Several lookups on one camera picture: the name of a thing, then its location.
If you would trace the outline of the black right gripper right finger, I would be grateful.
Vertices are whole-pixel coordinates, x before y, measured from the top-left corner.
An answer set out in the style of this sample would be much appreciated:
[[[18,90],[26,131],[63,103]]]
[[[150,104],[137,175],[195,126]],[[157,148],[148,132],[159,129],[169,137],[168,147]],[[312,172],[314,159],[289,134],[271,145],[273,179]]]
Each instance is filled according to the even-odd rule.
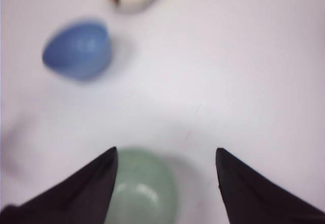
[[[323,211],[272,183],[224,148],[217,148],[215,164],[230,223],[324,223]]]

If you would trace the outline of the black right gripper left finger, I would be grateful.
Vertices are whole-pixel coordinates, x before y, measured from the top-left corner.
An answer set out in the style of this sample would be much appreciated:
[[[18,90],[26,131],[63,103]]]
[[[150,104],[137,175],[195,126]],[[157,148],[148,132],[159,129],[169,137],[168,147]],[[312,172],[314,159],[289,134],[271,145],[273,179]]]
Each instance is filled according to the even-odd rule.
[[[112,147],[47,191],[1,211],[1,223],[104,223],[117,175]]]

